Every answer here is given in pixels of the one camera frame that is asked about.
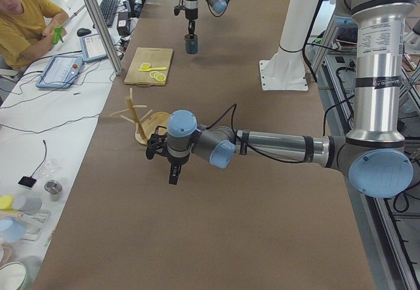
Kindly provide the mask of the blue mug yellow inside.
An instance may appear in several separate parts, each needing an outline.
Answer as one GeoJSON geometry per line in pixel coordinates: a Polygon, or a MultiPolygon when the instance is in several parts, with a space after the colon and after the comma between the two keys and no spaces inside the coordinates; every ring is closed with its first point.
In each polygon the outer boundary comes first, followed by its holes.
{"type": "Polygon", "coordinates": [[[185,51],[187,54],[198,53],[198,36],[196,34],[187,34],[184,36],[185,51]]]}

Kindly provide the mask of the wooden cup storage rack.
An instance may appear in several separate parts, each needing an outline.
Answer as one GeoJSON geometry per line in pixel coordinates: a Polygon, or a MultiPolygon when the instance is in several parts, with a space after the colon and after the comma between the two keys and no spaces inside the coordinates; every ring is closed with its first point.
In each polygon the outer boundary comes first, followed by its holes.
{"type": "Polygon", "coordinates": [[[134,103],[134,91],[129,89],[129,95],[125,97],[127,107],[123,110],[112,112],[111,117],[119,117],[135,126],[135,140],[142,146],[146,146],[152,135],[167,135],[167,125],[170,114],[167,112],[154,112],[149,109],[141,117],[138,109],[147,109],[147,105],[134,103]]]}

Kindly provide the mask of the small metal cup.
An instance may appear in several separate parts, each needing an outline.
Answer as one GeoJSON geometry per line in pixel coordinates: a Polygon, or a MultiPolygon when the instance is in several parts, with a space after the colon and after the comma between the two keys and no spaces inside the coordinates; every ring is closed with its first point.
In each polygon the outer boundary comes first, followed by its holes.
{"type": "Polygon", "coordinates": [[[56,180],[48,180],[44,185],[45,191],[49,194],[51,201],[58,201],[62,195],[63,187],[56,180]]]}

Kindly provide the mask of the grey cup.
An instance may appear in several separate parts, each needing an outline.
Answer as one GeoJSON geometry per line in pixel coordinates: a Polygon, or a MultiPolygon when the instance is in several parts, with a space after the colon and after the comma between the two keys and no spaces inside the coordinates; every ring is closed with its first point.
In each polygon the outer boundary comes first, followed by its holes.
{"type": "Polygon", "coordinates": [[[12,203],[12,208],[14,210],[28,215],[38,213],[41,210],[41,207],[42,199],[33,196],[17,196],[12,203]]]}

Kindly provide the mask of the yellow cup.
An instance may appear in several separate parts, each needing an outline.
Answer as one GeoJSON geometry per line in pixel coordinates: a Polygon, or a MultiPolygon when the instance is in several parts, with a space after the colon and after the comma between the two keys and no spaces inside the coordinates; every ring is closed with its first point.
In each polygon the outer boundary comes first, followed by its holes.
{"type": "Polygon", "coordinates": [[[1,211],[13,210],[12,208],[13,201],[14,201],[13,196],[1,196],[0,197],[0,210],[1,211]]]}

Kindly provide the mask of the bamboo cutting board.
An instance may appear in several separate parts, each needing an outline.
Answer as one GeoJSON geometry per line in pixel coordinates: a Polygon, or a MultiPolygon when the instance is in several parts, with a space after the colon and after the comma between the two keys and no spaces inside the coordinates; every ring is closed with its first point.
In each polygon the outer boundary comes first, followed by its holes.
{"type": "Polygon", "coordinates": [[[165,86],[173,49],[138,47],[124,79],[126,85],[165,86]]]}

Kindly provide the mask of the yellow plastic knife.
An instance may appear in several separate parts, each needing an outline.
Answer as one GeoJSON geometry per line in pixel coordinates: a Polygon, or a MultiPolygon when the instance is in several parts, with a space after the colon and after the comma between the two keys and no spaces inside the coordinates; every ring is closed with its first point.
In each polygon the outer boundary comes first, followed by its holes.
{"type": "Polygon", "coordinates": [[[164,71],[164,70],[167,70],[167,68],[166,67],[150,68],[147,72],[150,72],[150,71],[164,71]]]}

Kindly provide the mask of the lemon slice far right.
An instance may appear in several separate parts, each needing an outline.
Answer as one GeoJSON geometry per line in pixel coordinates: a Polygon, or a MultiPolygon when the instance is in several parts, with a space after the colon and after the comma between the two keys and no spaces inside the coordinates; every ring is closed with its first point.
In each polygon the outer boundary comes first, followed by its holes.
{"type": "Polygon", "coordinates": [[[166,76],[165,76],[164,74],[161,74],[161,73],[156,74],[156,75],[154,76],[154,78],[155,78],[155,80],[156,80],[157,82],[160,82],[160,83],[163,83],[163,82],[165,82],[165,80],[166,80],[166,76]]]}

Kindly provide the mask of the black keyboard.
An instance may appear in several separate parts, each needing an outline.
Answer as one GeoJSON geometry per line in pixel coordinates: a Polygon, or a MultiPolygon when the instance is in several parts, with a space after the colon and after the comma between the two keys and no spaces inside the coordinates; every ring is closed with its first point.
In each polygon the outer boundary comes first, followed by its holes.
{"type": "Polygon", "coordinates": [[[102,17],[107,27],[112,27],[116,17],[119,0],[101,0],[99,4],[102,17]]]}

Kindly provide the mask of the blue teach pendant far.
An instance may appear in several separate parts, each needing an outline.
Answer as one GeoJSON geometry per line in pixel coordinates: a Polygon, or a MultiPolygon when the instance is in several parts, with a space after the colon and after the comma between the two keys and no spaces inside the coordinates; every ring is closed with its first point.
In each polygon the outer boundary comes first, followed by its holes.
{"type": "Polygon", "coordinates": [[[86,63],[107,59],[108,55],[97,33],[91,33],[79,38],[83,61],[86,63]]]}

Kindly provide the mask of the blue teach pendant near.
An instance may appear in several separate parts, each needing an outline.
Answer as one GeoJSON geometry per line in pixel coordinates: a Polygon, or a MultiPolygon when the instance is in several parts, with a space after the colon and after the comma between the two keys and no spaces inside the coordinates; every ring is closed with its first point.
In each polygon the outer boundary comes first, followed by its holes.
{"type": "Polygon", "coordinates": [[[77,79],[83,58],[81,56],[54,55],[35,86],[38,89],[67,89],[77,79]]]}

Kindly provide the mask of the black square pad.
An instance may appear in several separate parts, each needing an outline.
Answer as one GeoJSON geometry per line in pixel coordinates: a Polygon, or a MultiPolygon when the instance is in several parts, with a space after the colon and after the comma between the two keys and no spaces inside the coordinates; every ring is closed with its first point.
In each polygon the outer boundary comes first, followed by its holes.
{"type": "Polygon", "coordinates": [[[37,180],[32,176],[23,176],[19,181],[18,184],[23,186],[24,188],[32,189],[37,180]]]}

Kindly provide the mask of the green rimmed bowl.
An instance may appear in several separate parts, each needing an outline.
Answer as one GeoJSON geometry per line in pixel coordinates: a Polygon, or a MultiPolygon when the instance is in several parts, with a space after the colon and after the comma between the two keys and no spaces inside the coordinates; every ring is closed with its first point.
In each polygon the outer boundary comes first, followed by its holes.
{"type": "Polygon", "coordinates": [[[27,290],[30,288],[28,268],[22,262],[10,262],[1,267],[1,290],[27,290]]]}

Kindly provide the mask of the aluminium frame post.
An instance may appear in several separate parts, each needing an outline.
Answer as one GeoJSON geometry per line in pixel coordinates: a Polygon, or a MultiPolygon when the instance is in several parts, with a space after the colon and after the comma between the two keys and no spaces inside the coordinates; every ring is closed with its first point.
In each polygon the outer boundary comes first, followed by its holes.
{"type": "Polygon", "coordinates": [[[100,7],[96,0],[84,0],[86,8],[89,12],[89,15],[96,27],[96,30],[101,39],[104,50],[108,56],[109,61],[111,62],[112,68],[116,75],[120,75],[123,71],[121,60],[117,55],[115,50],[114,43],[112,41],[111,35],[108,31],[106,23],[103,19],[103,15],[100,11],[100,7]]]}

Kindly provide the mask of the green handled grabber tool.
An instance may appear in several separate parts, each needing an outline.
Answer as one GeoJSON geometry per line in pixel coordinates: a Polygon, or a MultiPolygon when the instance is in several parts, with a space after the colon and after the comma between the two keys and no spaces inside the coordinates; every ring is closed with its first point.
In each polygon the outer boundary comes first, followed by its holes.
{"type": "Polygon", "coordinates": [[[64,42],[63,41],[63,35],[62,35],[63,30],[64,30],[63,26],[54,27],[54,33],[53,33],[53,37],[52,37],[52,44],[53,45],[57,45],[59,41],[62,42],[62,43],[64,42]]]}

